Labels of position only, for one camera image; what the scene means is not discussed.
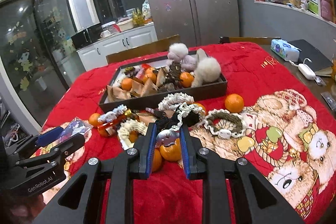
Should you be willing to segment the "orange mandarin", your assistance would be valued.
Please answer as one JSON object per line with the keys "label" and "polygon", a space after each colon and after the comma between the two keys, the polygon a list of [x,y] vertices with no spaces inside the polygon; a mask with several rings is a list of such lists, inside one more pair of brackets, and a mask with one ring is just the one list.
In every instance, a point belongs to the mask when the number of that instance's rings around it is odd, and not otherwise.
{"label": "orange mandarin", "polygon": [[229,94],[224,100],[224,106],[231,113],[239,113],[244,108],[243,97],[238,94]]}

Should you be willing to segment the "olive white scrunchie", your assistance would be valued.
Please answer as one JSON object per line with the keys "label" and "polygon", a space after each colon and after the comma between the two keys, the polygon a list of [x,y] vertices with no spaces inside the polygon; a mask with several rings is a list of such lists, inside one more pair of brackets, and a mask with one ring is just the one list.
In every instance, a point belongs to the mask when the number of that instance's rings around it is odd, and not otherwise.
{"label": "olive white scrunchie", "polygon": [[209,111],[204,127],[213,136],[222,139],[237,139],[243,137],[246,131],[242,116],[224,109]]}

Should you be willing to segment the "mandarin in tray left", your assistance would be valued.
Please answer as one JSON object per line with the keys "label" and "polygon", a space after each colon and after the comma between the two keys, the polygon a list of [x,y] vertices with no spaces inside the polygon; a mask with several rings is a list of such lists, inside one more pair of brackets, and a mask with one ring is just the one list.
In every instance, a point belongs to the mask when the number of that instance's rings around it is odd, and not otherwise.
{"label": "mandarin in tray left", "polygon": [[133,80],[131,78],[125,78],[121,81],[121,88],[125,91],[130,91],[132,89]]}

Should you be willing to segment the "mandarin in tray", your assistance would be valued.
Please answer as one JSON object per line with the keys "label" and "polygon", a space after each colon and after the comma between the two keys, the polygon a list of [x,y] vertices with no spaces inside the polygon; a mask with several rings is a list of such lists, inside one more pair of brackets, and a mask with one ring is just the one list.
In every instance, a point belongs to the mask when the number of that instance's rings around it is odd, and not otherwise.
{"label": "mandarin in tray", "polygon": [[125,91],[130,91],[132,89],[133,80],[131,78],[125,78],[121,81],[121,88]]}
{"label": "mandarin in tray", "polygon": [[184,88],[189,88],[194,81],[194,76],[189,72],[182,72],[180,74],[179,79],[180,79],[180,84]]}

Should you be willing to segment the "mandarin between fingers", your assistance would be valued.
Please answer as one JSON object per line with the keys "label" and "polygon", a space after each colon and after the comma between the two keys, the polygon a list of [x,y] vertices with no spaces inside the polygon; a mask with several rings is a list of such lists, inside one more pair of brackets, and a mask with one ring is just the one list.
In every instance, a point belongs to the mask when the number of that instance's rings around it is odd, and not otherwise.
{"label": "mandarin between fingers", "polygon": [[171,162],[180,161],[182,158],[181,145],[179,139],[175,140],[175,143],[169,147],[161,146],[159,147],[161,156]]}

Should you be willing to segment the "white kitchen cabinet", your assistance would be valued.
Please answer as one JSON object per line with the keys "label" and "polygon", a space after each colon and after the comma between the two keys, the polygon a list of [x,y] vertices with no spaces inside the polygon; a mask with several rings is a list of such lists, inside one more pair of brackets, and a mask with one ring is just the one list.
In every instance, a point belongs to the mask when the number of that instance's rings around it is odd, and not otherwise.
{"label": "white kitchen cabinet", "polygon": [[86,71],[108,64],[110,54],[127,51],[157,41],[154,23],[114,34],[77,50]]}

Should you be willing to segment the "black microwave oven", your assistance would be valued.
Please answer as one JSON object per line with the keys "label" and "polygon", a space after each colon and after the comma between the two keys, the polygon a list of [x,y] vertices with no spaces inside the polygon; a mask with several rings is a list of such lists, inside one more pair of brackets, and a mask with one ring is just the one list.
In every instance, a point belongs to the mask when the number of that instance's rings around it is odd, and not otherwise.
{"label": "black microwave oven", "polygon": [[101,24],[95,24],[88,28],[78,31],[71,37],[72,43],[76,50],[91,45],[101,39],[100,34],[103,32]]}

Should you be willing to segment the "cream knitted scrunchie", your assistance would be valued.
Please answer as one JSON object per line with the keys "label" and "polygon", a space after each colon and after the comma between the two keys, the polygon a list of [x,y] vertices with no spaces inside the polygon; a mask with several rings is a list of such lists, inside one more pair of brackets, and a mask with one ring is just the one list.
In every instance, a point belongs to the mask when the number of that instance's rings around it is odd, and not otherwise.
{"label": "cream knitted scrunchie", "polygon": [[158,104],[158,110],[176,110],[176,108],[182,103],[192,104],[194,103],[193,96],[189,96],[186,93],[174,93],[165,96]]}

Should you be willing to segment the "glass sliding door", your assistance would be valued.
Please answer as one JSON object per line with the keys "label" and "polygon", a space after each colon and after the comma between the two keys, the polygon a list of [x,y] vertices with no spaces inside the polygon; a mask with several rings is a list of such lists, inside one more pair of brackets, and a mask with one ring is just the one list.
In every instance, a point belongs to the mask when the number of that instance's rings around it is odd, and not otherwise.
{"label": "glass sliding door", "polygon": [[43,125],[84,67],[68,0],[1,2],[1,60],[28,112]]}

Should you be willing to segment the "white power adapter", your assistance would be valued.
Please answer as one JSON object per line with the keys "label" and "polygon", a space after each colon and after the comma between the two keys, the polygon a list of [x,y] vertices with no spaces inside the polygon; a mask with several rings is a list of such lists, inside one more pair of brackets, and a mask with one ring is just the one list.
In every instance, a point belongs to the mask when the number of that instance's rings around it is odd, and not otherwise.
{"label": "white power adapter", "polygon": [[310,63],[312,63],[311,59],[309,58],[305,58],[303,60],[303,63],[300,63],[300,64],[295,64],[293,61],[289,61],[289,63],[298,68],[298,70],[305,76],[305,78],[307,80],[315,80],[316,78],[316,74],[314,73],[314,71],[308,66],[306,65],[306,61],[309,61]]}

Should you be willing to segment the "mandarin in tray right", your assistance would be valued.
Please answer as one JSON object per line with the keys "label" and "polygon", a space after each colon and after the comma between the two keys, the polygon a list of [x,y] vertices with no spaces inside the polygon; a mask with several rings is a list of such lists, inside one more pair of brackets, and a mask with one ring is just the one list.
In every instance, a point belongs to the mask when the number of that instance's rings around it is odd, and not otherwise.
{"label": "mandarin in tray right", "polygon": [[189,88],[194,81],[194,76],[189,72],[182,72],[180,74],[179,79],[180,79],[180,84],[184,88]]}

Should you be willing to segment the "wooden chair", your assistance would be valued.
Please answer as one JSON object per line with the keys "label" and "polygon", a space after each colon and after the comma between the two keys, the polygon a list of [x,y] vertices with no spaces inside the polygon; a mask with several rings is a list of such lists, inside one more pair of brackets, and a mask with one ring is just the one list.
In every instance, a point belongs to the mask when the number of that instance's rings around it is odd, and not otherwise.
{"label": "wooden chair", "polygon": [[280,37],[220,37],[219,44],[236,43],[236,42],[251,42],[258,45],[270,45],[273,39],[281,39]]}
{"label": "wooden chair", "polygon": [[132,48],[130,50],[107,55],[106,60],[108,64],[112,64],[122,62],[128,59],[133,59],[136,57],[141,57],[144,55],[166,52],[169,50],[169,46],[174,43],[179,43],[180,41],[181,37],[179,35],[173,35],[168,38],[157,40],[156,42],[152,42],[150,44],[145,44],[143,46]]}

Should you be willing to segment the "white fluffy plush toy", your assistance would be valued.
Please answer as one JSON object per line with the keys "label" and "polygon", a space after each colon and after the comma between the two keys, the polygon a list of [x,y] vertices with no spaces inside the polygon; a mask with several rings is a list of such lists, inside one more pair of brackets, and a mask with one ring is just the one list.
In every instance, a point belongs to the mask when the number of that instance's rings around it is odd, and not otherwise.
{"label": "white fluffy plush toy", "polygon": [[192,56],[183,43],[174,43],[169,46],[167,65],[173,65],[180,77],[182,72],[189,72],[194,76],[190,88],[197,88],[203,84],[214,83],[221,76],[221,66],[217,59],[206,55],[203,49],[198,49]]}

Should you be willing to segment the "blue tissue pack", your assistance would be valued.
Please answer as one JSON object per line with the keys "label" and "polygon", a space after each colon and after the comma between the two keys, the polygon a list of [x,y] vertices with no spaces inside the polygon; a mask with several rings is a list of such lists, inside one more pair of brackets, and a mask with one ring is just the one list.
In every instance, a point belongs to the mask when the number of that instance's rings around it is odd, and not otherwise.
{"label": "blue tissue pack", "polygon": [[297,62],[300,49],[283,39],[272,39],[270,49],[285,61]]}

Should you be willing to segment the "black laptop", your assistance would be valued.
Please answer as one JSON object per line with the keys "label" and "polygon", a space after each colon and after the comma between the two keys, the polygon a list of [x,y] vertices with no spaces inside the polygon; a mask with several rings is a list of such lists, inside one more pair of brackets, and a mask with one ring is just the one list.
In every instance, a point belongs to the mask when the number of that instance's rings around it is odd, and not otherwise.
{"label": "black laptop", "polygon": [[302,63],[305,58],[311,60],[311,63],[306,64],[316,75],[330,76],[333,73],[333,63],[306,40],[292,40],[289,43],[299,49],[299,63]]}

